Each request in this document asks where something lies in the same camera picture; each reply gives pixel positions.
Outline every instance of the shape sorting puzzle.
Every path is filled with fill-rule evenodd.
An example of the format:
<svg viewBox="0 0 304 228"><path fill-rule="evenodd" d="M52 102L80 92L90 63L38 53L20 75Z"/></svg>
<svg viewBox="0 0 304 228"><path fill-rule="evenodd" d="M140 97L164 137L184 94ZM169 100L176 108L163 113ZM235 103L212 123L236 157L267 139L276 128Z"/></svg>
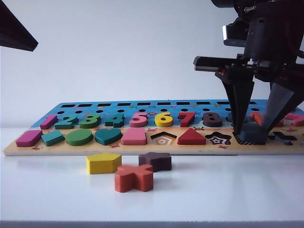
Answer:
<svg viewBox="0 0 304 228"><path fill-rule="evenodd" d="M266 100L251 100L247 123L261 124L265 108ZM228 100L61 103L4 154L304 154L304 112L299 108L269 133L265 145L236 138L230 119Z"/></svg>

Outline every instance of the wooden puzzle board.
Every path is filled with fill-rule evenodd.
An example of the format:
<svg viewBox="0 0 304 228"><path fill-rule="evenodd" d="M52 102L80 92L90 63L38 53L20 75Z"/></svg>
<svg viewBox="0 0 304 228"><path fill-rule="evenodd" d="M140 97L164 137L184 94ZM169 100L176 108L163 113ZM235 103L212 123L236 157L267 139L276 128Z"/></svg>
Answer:
<svg viewBox="0 0 304 228"><path fill-rule="evenodd" d="M247 116L251 112L263 113L266 108L266 100L252 100L250 102ZM84 121L89 114L100 114L101 121L99 125L91 128L90 131L94 135L99 129L105 127L105 119L117 113L124 114L124 125L120 128L122 134L125 134L129 127L129 122L134 113L147 113L148 124L144 127L147 144L146 145L122 145L118 140L110 145L102 145L95 139L81 146L71 146L66 141L61 141L52 146L46 146L40 139L34 146L17 147L13 141L3 152L6 156L18 155L90 155L101 152L113 152L122 155L138 155L147 152L169 152L170 154L221 154L221 155L269 155L269 154L304 154L304 126L294 127L291 120L284 119L282 127L274 128L273 132L282 132L285 135L291 135L297 138L290 141L292 145L285 145L284 142L268 139L265 145L249 145L239 144L238 140L233 136L233 128L231 123L226 120L230 113L228 100L156 100L156 101L113 101L113 102L76 102L61 103L38 120L29 130L40 130L39 125L46 119L48 115L57 115L59 121L64 116L76 114L79 121L75 123L72 129L60 129L64 137L72 131L79 129L79 122ZM155 125L155 116L159 113L170 112L173 118L173 125L170 127L159 127ZM178 119L180 112L194 112L195 119L188 127L180 127L181 119ZM206 112L218 113L222 119L221 127L207 127L203 125L202 116ZM293 113L304 114L302 110L297 108ZM248 122L257 124L254 120L248 118ZM218 143L213 144L211 139L206 139L205 145L179 145L178 138L184 134L189 128L195 129L199 134L206 136L213 132L220 132L224 135L230 135L231 144ZM53 131L55 128L51 126L49 129L42 130L43 134Z"/></svg>

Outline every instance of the yellow hexagon piece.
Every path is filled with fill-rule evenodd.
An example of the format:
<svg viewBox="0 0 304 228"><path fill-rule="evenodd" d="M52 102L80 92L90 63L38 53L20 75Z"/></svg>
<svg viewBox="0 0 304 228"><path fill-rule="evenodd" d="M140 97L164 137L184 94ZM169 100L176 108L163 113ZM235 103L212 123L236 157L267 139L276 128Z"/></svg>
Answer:
<svg viewBox="0 0 304 228"><path fill-rule="evenodd" d="M115 153L99 153L86 157L86 169L90 174L113 173L122 165L122 156Z"/></svg>

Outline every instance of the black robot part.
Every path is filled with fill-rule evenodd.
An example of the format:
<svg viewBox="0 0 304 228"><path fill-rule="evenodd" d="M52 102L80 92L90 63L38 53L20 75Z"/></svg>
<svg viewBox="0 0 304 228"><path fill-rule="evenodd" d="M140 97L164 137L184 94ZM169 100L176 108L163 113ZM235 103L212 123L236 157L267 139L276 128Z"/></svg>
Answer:
<svg viewBox="0 0 304 228"><path fill-rule="evenodd" d="M38 42L0 0L0 46L33 51Z"/></svg>
<svg viewBox="0 0 304 228"><path fill-rule="evenodd" d="M304 100L304 0L212 0L236 10L237 19L223 27L224 44L244 47L236 59L196 57L195 70L213 71L230 101L234 134L264 144L267 134ZM259 128L243 122L253 91L253 77L272 85Z"/></svg>

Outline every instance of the blue puzzle board top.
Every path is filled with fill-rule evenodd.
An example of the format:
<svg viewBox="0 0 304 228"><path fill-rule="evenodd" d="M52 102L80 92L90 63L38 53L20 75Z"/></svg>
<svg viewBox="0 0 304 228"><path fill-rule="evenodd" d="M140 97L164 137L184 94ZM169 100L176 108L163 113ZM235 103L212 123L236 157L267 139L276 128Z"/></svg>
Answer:
<svg viewBox="0 0 304 228"><path fill-rule="evenodd" d="M251 112L264 113L266 109L266 99L253 99L250 101L247 116ZM221 119L226 122L226 117L230 113L230 105L227 99L218 100L146 100L146 101L110 101L110 102L73 102L61 103L38 120L32 128L38 128L48 115L56 114L59 120L64 116L76 114L79 122L85 121L89 114L100 114L101 122L117 113L124 115L124 123L128 124L134 113L148 114L148 127L156 127L154 116L159 113L170 112L175 126L179 126L181 119L178 119L180 112L194 112L195 120L192 125L199 124L205 112L218 113ZM297 108L296 114L304 114Z"/></svg>

